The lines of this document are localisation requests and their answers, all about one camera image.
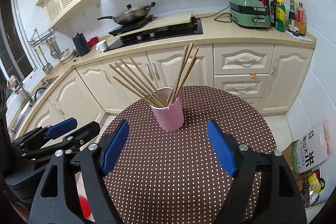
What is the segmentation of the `red small container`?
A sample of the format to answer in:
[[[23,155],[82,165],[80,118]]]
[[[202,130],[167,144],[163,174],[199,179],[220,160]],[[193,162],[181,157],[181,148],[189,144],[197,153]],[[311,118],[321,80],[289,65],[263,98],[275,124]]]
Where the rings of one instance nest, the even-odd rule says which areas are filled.
[[[90,39],[87,40],[88,46],[90,48],[92,48],[93,46],[95,46],[97,43],[99,42],[99,38],[97,36],[94,36]]]

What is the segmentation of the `brown polka dot tablecloth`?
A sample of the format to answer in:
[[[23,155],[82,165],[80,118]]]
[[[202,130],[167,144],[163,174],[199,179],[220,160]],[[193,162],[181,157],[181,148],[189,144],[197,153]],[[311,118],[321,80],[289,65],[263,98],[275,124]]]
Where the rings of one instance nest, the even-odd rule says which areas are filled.
[[[105,178],[125,223],[213,223],[233,180],[207,138],[210,120],[254,151],[276,148],[264,118],[241,98],[209,86],[185,86],[180,100],[185,121],[177,131],[161,129],[143,101],[127,107],[105,130],[114,132],[121,120],[130,127],[118,162]]]

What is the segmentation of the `green electric grill pot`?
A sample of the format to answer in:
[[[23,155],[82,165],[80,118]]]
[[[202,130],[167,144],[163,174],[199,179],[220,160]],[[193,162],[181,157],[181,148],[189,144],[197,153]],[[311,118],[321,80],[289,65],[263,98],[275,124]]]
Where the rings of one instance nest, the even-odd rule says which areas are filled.
[[[260,0],[232,0],[230,20],[240,27],[266,29],[270,27],[269,4]]]

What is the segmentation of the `black glass gas hob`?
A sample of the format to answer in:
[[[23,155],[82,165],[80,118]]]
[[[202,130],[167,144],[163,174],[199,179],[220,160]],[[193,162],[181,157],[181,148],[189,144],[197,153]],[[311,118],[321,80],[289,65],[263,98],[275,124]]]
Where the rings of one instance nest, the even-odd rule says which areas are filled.
[[[155,40],[200,34],[203,34],[202,21],[192,16],[190,23],[176,24],[120,36],[120,38],[109,45],[104,52]]]

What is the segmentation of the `white rice bag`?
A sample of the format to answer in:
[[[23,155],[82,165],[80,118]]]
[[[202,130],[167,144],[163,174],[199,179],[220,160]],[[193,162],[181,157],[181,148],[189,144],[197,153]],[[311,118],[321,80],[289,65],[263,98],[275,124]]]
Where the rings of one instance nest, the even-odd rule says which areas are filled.
[[[291,164],[296,174],[314,169],[329,157],[322,123],[291,144]]]

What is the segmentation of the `red plastic stool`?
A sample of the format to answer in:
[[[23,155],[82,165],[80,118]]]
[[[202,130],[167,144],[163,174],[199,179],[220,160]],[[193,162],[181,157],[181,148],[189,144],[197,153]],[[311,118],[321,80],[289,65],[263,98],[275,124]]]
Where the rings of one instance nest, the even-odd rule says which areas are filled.
[[[89,218],[91,215],[91,208],[88,200],[84,196],[79,196],[81,211],[85,218]]]

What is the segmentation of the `dark soy sauce bottle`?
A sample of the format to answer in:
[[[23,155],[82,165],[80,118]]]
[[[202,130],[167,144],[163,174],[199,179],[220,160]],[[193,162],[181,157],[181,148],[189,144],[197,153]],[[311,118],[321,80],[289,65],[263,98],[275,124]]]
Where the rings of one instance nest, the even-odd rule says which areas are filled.
[[[289,14],[288,14],[288,31],[295,32],[295,1],[290,0]]]

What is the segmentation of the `red label vinegar bottle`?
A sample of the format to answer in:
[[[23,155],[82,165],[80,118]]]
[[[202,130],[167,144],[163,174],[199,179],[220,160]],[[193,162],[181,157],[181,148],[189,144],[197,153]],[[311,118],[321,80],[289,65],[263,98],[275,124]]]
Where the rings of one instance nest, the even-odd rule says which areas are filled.
[[[299,36],[306,35],[306,14],[301,2],[298,3],[295,10],[295,31]]]

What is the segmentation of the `hanging steel ladle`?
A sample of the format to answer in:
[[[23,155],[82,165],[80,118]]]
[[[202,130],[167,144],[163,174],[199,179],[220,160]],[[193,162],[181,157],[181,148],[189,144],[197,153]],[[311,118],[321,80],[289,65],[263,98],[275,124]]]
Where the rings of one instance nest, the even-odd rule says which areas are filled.
[[[41,47],[40,46],[35,47],[34,52],[37,58],[39,59],[39,61],[41,62],[42,70],[44,71],[44,73],[46,75],[51,74],[54,67],[46,59],[45,54],[43,53],[43,50],[41,49]]]

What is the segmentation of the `pink cylindrical utensil cup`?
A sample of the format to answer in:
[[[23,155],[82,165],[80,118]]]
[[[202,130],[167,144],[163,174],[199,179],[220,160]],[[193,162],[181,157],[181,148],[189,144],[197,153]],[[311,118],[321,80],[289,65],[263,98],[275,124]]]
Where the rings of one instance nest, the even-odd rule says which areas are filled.
[[[150,108],[164,131],[177,131],[183,126],[185,119],[179,96],[167,107],[158,108],[151,106]]]

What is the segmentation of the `wall utensil rack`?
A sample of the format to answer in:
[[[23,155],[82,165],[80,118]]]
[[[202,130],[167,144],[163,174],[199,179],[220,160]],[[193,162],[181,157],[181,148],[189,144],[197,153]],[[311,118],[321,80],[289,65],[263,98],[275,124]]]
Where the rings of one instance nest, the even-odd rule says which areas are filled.
[[[48,38],[50,38],[51,36],[53,36],[54,34],[56,34],[57,32],[57,28],[53,29],[53,28],[49,28],[48,30],[46,30],[45,32],[42,32],[41,34],[38,32],[38,29],[35,28],[33,30],[33,34],[30,38],[30,40],[27,41],[27,43],[32,47],[35,48],[40,44],[43,44]]]

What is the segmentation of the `dark oil bottle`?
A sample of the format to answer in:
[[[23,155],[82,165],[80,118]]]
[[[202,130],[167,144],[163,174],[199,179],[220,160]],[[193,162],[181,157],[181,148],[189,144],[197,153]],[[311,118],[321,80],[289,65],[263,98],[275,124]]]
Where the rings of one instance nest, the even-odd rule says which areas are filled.
[[[276,5],[277,0],[272,0],[270,2],[270,25],[276,27]]]

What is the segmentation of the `steel kitchen sink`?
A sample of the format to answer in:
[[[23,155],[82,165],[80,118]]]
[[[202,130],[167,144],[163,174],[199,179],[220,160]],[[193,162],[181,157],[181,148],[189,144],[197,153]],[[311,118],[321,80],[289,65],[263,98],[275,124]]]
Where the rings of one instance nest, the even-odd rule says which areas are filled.
[[[32,96],[30,96],[29,93],[24,89],[23,84],[19,83],[20,89],[18,91],[19,92],[22,91],[24,93],[24,95],[27,99],[27,102],[22,107],[22,109],[19,112],[17,118],[15,118],[14,124],[12,125],[12,127],[10,129],[10,133],[16,134],[18,132],[20,126],[22,125],[26,116],[29,114],[32,107],[37,103],[39,98],[41,98],[42,94],[50,87],[50,85],[53,82],[55,82],[58,78],[59,78],[59,76],[54,76],[54,77],[51,77],[51,78],[48,78],[48,79],[43,78],[41,80],[41,83],[42,83],[41,86],[36,90],[36,92]]]

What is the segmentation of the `dark blue knife block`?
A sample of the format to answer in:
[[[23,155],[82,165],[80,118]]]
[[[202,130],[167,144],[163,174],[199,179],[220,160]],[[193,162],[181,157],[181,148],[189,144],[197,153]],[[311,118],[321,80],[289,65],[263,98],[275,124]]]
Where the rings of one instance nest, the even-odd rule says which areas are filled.
[[[91,49],[83,33],[77,33],[72,40],[79,56],[83,57],[90,52]]]

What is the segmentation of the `cardboard box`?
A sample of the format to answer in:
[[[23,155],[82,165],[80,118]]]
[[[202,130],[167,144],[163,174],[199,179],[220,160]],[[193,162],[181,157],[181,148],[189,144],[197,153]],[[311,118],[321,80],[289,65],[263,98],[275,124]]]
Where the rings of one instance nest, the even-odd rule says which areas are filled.
[[[303,206],[305,208],[317,205],[321,199],[321,194],[314,193],[309,186],[308,177],[311,173],[315,172],[318,178],[321,177],[320,170],[318,166],[311,168],[305,172],[298,171],[296,167],[296,162],[298,162],[298,156],[296,155],[294,149],[297,147],[297,141],[293,141],[288,145],[288,147],[282,152],[289,168],[294,176],[294,179],[299,188],[299,192],[302,197]]]

